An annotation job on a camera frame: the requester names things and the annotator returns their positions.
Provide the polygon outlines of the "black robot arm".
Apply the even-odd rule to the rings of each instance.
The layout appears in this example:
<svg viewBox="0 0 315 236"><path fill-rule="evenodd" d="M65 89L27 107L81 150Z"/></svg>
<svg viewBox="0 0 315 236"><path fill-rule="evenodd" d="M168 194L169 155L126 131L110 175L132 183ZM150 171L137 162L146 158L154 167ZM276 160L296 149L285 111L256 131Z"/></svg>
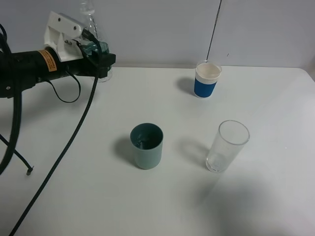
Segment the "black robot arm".
<svg viewBox="0 0 315 236"><path fill-rule="evenodd" d="M107 68L116 62L116 55L102 53L99 60L97 50L91 55L83 54L82 59L62 62L51 47L44 50L0 54L0 96L14 96L14 81L18 80L20 91L30 89L38 83L47 82L69 75L93 77L100 70L99 77L107 76Z"/></svg>

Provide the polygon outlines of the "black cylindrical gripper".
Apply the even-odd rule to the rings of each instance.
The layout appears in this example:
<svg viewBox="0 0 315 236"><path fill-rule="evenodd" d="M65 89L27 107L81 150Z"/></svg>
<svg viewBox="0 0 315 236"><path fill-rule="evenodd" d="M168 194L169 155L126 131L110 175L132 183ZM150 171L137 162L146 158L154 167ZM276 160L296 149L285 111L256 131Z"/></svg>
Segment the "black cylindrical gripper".
<svg viewBox="0 0 315 236"><path fill-rule="evenodd" d="M107 76L107 69L115 60L114 54L103 53L99 56L93 51L90 56L84 54L82 59L61 62L52 48L45 48L34 54L32 72L38 81L59 79L70 74L84 77L98 75L102 79Z"/></svg>

